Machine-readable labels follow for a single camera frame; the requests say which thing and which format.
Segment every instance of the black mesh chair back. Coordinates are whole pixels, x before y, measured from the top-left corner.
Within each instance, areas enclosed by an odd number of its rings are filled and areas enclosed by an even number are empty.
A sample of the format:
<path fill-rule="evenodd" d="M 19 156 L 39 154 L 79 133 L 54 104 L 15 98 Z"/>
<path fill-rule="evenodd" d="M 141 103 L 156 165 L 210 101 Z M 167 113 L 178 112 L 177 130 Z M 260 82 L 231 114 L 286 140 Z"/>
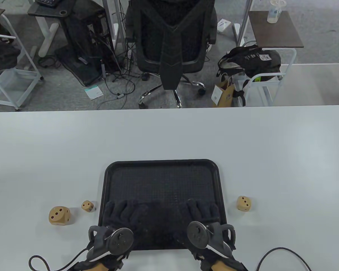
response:
<path fill-rule="evenodd" d="M 158 73 L 164 89 L 176 89 L 184 73 L 200 71 L 207 45 L 214 43 L 210 36 L 214 2 L 130 1 L 126 33 L 128 41 L 136 43 L 139 69 Z"/>

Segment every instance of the strap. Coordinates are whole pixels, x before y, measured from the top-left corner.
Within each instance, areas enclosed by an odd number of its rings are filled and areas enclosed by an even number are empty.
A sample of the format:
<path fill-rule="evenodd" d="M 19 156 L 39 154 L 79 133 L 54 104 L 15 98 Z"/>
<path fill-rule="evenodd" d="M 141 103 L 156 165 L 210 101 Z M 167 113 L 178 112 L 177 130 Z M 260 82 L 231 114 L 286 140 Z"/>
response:
<path fill-rule="evenodd" d="M 244 95 L 245 95 L 245 92 L 243 90 L 237 91 L 236 89 L 234 89 L 233 97 L 234 98 L 241 97 L 241 99 L 242 99 L 242 106 L 246 106 L 246 100 L 245 100 Z"/>

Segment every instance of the black tray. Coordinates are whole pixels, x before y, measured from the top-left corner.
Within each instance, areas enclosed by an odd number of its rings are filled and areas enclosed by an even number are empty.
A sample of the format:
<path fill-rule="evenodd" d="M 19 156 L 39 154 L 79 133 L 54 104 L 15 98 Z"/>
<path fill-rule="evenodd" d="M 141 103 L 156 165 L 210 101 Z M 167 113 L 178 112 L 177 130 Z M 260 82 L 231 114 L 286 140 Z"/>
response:
<path fill-rule="evenodd" d="M 180 224 L 177 206 L 190 198 L 216 203 L 221 223 L 226 223 L 220 174 L 213 161 L 114 162 L 105 171 L 98 225 L 102 226 L 105 204 L 109 200 L 136 199 L 150 206 L 152 217 L 145 222 L 149 231 L 134 250 L 182 249 L 172 235 Z"/>

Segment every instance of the wooden die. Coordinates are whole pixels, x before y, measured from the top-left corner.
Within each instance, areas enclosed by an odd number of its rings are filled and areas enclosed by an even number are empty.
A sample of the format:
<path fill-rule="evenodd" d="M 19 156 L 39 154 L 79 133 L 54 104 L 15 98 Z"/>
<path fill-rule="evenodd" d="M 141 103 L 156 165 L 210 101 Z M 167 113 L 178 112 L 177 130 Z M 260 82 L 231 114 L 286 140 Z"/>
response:
<path fill-rule="evenodd" d="M 92 211 L 94 208 L 94 204 L 91 203 L 89 200 L 86 200 L 82 203 L 82 209 L 86 212 Z"/>
<path fill-rule="evenodd" d="M 49 212 L 49 222 L 53 225 L 68 225 L 70 220 L 70 210 L 64 206 L 55 206 Z"/>
<path fill-rule="evenodd" d="M 240 211 L 248 212 L 251 208 L 251 200 L 246 196 L 239 196 L 236 206 Z"/>

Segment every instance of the white label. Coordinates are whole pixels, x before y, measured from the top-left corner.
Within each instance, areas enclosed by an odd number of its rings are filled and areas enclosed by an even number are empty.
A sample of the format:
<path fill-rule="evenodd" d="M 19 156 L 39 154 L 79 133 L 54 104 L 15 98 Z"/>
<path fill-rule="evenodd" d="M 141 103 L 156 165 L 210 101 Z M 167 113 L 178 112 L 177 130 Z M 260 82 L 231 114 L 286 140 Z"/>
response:
<path fill-rule="evenodd" d="M 259 54 L 259 57 L 262 61 L 271 60 L 271 57 L 268 54 Z"/>
<path fill-rule="evenodd" d="M 211 100 L 216 105 L 218 105 L 218 101 L 220 101 L 221 95 L 222 95 L 222 90 L 218 86 L 215 86 L 214 91 L 211 96 Z"/>

